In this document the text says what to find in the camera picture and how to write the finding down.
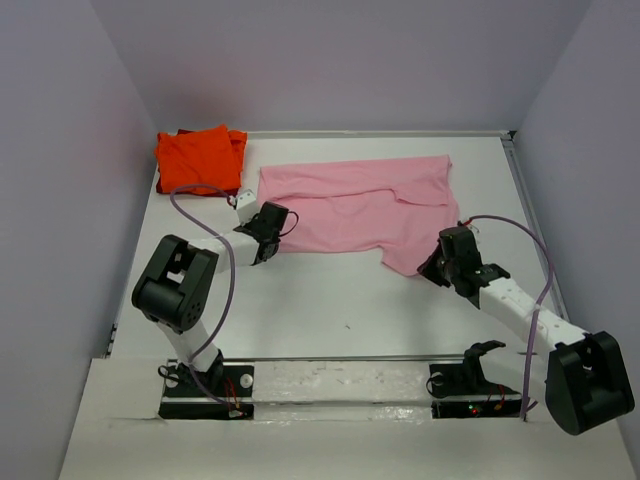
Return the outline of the pink t shirt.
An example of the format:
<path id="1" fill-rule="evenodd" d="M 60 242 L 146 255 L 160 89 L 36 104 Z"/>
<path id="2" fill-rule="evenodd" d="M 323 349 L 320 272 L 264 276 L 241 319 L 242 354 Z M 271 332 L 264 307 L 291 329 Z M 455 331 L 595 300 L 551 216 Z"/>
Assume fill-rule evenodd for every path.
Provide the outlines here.
<path id="1" fill-rule="evenodd" d="M 268 166 L 258 198 L 297 213 L 281 249 L 337 254 L 378 249 L 382 263 L 410 277 L 436 249 L 459 206 L 447 155 Z"/>

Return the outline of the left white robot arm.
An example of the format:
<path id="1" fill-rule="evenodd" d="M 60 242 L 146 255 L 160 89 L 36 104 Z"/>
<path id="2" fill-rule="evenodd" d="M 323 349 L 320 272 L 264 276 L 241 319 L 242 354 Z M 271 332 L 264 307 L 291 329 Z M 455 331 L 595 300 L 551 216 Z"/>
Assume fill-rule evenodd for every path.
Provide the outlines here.
<path id="1" fill-rule="evenodd" d="M 223 354 L 214 339 L 233 300 L 237 269 L 270 260 L 289 232 L 286 220 L 298 215 L 266 202 L 239 215 L 240 224 L 225 235 L 214 234 L 208 244 L 196 245 L 176 235 L 158 243 L 134 286 L 131 303 L 158 326 L 178 357 L 174 377 L 195 392 L 215 392 L 223 377 Z M 215 274 L 230 274 L 221 319 L 212 334 L 202 322 Z"/>

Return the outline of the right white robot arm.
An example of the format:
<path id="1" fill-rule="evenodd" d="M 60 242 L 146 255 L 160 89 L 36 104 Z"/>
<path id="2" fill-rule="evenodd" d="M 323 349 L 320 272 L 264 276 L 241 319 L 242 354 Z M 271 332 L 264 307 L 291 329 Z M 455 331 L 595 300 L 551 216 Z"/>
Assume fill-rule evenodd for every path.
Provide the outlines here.
<path id="1" fill-rule="evenodd" d="M 437 398 L 489 393 L 501 386 L 519 394 L 520 417 L 543 405 L 565 433 L 581 435 L 631 413 L 636 402 L 619 342 L 589 332 L 544 307 L 511 274 L 483 261 L 472 230 L 459 223 L 442 230 L 435 249 L 417 268 L 429 282 L 451 288 L 476 310 L 494 318 L 525 344 L 522 360 L 493 361 L 505 349 L 491 339 L 472 344 L 449 370 L 428 380 Z"/>

